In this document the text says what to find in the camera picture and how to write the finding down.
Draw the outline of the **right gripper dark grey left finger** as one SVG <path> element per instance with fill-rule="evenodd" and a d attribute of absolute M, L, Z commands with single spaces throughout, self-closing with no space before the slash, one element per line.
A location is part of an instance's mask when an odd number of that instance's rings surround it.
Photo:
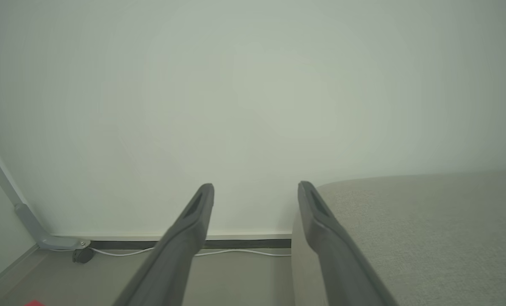
<path fill-rule="evenodd" d="M 203 184 L 166 231 L 115 306 L 181 306 L 191 263 L 206 242 L 214 186 Z"/>

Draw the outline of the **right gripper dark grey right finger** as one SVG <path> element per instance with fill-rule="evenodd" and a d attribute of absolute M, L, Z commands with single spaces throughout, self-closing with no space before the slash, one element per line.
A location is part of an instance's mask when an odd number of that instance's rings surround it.
<path fill-rule="evenodd" d="M 309 181 L 298 185 L 306 242 L 317 254 L 329 306 L 396 306 L 354 240 Z"/>

